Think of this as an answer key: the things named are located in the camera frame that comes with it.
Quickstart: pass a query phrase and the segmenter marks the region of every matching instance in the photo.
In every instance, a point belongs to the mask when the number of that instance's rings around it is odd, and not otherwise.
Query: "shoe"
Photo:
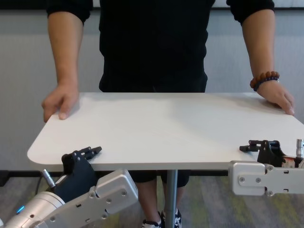
[[[164,215],[163,211],[161,213],[161,222],[162,222],[162,228],[165,228],[165,222],[166,222],[166,216]],[[181,213],[180,210],[177,209],[177,214],[175,214],[175,224],[174,228],[181,228]]]
[[[144,220],[142,222],[142,228],[163,228],[162,224],[158,225],[157,222],[150,222],[147,220]]]

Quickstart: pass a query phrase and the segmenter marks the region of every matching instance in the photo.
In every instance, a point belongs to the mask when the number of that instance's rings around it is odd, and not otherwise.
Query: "black sweater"
[[[199,83],[205,76],[207,25],[215,0],[100,0],[100,88],[155,85],[162,80]],[[272,0],[227,0],[241,24],[252,13],[274,8]],[[84,23],[92,0],[48,0],[48,15],[75,14]]]

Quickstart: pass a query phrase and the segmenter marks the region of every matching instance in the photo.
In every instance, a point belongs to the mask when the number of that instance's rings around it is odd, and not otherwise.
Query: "floor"
[[[11,178],[0,187],[0,218],[6,222],[18,206],[33,196],[37,178]],[[158,180],[159,210],[163,207]],[[42,181],[39,190],[46,189]],[[229,189],[227,177],[191,177],[179,206],[183,228],[304,228],[304,195],[240,197]],[[140,228],[139,204],[87,228]]]

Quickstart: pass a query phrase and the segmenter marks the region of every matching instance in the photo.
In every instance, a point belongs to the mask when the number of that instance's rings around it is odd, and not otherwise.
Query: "metal table leg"
[[[166,228],[174,228],[177,196],[177,170],[168,170],[166,199]]]

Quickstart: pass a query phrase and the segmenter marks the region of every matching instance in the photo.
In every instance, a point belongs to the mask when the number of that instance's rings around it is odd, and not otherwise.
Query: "beaded bracelet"
[[[253,90],[256,92],[259,88],[259,86],[263,83],[263,82],[267,82],[270,80],[278,80],[280,77],[279,73],[276,71],[268,71],[266,73],[261,73],[260,76],[255,77],[254,79],[251,80],[250,82],[250,87],[253,88]]]

